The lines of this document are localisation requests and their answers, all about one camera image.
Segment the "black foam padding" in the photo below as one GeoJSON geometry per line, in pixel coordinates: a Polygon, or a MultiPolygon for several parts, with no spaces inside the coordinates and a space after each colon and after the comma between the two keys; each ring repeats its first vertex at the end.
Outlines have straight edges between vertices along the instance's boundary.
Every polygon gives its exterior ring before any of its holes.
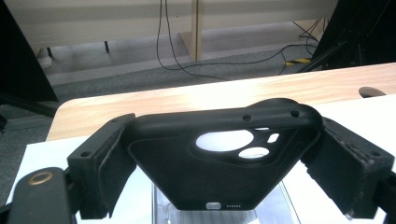
{"type": "Polygon", "coordinates": [[[343,214],[373,218],[373,198],[381,179],[389,176],[394,157],[331,119],[318,145],[302,159],[343,214]]]}

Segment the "white surface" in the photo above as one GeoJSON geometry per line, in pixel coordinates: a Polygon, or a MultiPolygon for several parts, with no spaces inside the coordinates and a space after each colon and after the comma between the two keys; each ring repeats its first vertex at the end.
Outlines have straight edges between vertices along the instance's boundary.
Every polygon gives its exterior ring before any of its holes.
{"type": "MultiPolygon", "coordinates": [[[[333,119],[392,155],[396,155],[393,131],[396,126],[396,95],[316,105],[314,108],[323,117],[333,119]]],[[[378,209],[374,220],[349,221],[306,173],[305,166],[300,162],[283,182],[302,223],[383,223],[385,214],[381,209],[378,209]]]]}
{"type": "MultiPolygon", "coordinates": [[[[88,137],[77,137],[51,142],[28,145],[23,156],[16,182],[34,170],[46,167],[67,168],[66,158],[88,137]]],[[[81,220],[76,215],[78,223],[141,223],[151,224],[151,181],[136,168],[128,179],[112,218],[101,220],[81,220]]]]}
{"type": "MultiPolygon", "coordinates": [[[[315,109],[389,153],[396,155],[394,127],[396,126],[396,95],[354,100],[326,105],[315,109]]],[[[65,168],[66,157],[86,137],[64,139],[28,145],[17,180],[44,167],[65,168]]],[[[316,182],[298,163],[283,180],[301,223],[382,223],[384,213],[378,210],[375,220],[352,221],[344,217],[316,182]]],[[[79,223],[151,223],[151,183],[140,169],[128,180],[111,219],[79,223]]]]}

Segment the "desk leg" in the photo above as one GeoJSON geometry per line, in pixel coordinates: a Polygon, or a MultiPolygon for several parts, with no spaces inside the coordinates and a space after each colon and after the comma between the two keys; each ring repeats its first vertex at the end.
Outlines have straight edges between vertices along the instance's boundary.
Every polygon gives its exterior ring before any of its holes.
{"type": "Polygon", "coordinates": [[[201,4],[199,0],[192,0],[191,31],[180,34],[193,61],[198,61],[201,59],[201,29],[198,27],[200,24],[200,17],[198,13],[199,4],[201,4]]]}

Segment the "floor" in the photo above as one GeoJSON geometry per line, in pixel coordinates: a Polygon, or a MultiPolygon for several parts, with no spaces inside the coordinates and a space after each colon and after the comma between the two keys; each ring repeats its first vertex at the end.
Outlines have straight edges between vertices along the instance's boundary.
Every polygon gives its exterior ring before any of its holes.
{"type": "MultiPolygon", "coordinates": [[[[299,37],[302,32],[293,22],[203,31],[202,61],[304,44],[305,38],[299,37]]],[[[177,61],[191,62],[180,35],[171,38],[177,61]]],[[[109,53],[104,42],[53,47],[52,59],[45,49],[38,58],[47,66],[44,72],[51,85],[59,85],[159,67],[156,43],[157,36],[112,40],[109,53]]],[[[168,35],[160,35],[158,50],[164,65],[175,64],[168,35]]]]}

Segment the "screw hole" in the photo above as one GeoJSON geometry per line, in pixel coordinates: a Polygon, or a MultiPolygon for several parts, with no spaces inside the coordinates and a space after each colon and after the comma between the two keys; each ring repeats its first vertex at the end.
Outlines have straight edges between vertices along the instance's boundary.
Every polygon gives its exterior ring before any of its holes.
{"type": "Polygon", "coordinates": [[[81,157],[89,157],[90,155],[91,155],[90,151],[85,151],[85,152],[80,154],[81,157]]]}
{"type": "Polygon", "coordinates": [[[372,154],[372,156],[375,156],[375,157],[379,157],[381,155],[378,152],[374,152],[374,151],[372,151],[371,154],[372,154]]]}
{"type": "Polygon", "coordinates": [[[52,172],[42,172],[39,174],[36,174],[34,176],[32,176],[28,183],[29,185],[40,185],[43,184],[49,180],[51,180],[53,178],[53,173],[52,172]]]}
{"type": "Polygon", "coordinates": [[[298,112],[297,110],[293,110],[290,113],[291,113],[291,116],[294,118],[300,117],[300,112],[298,112]]]}
{"type": "Polygon", "coordinates": [[[244,121],[251,121],[251,116],[250,116],[250,115],[244,115],[244,116],[242,117],[242,119],[243,119],[244,121]]]}

